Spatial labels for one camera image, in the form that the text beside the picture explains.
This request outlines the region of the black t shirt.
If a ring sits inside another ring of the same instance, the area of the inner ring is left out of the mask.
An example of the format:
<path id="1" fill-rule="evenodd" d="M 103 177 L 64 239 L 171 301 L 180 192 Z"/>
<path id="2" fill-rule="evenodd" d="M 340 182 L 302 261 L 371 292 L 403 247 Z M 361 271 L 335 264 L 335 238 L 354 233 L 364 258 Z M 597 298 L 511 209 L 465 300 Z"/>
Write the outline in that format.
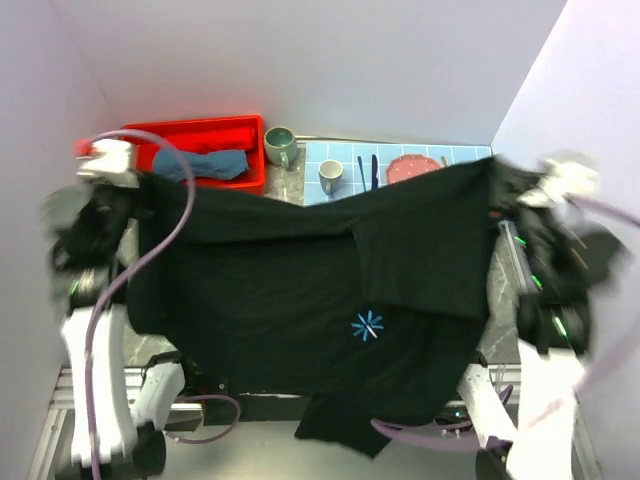
<path id="1" fill-rule="evenodd" d="M 296 437 L 377 456 L 374 421 L 430 423 L 489 320 L 496 158 L 308 207 L 197 192 L 127 289 L 133 329 L 240 393 L 308 401 Z"/>

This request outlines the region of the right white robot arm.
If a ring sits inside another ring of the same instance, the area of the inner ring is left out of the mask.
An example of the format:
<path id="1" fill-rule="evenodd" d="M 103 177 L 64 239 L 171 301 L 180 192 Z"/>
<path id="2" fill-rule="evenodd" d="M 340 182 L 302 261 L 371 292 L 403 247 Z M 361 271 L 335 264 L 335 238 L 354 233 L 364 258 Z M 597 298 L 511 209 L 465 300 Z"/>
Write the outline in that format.
<path id="1" fill-rule="evenodd" d="M 599 175 L 591 158 L 554 152 L 538 172 L 516 170 L 516 190 L 498 209 L 500 238 L 512 261 L 514 323 L 520 357 L 518 416 L 496 389 L 488 368 L 451 364 L 437 375 L 439 390 L 464 401 L 474 435 L 458 445 L 476 455 L 479 479 L 570 479 L 578 394 L 621 360 L 588 360 L 593 337 L 589 295 L 610 282 L 626 254 L 606 227 L 557 216 L 594 194 Z"/>

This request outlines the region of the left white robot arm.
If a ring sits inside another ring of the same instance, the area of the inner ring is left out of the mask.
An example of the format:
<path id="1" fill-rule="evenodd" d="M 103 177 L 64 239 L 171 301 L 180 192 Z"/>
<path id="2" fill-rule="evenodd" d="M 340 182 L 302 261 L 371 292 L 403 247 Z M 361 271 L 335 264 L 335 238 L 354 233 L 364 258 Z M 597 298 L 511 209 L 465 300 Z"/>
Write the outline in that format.
<path id="1" fill-rule="evenodd" d="M 75 420 L 70 453 L 56 479 L 151 479 L 164 473 L 165 430 L 175 401 L 190 400 L 199 378 L 178 353 L 146 367 L 136 398 L 127 393 L 122 353 L 129 280 L 176 238 L 191 214 L 194 186 L 161 242 L 130 267 L 118 250 L 141 213 L 142 183 L 87 181 L 45 202 L 57 238 L 51 250 L 54 301 L 70 362 Z"/>

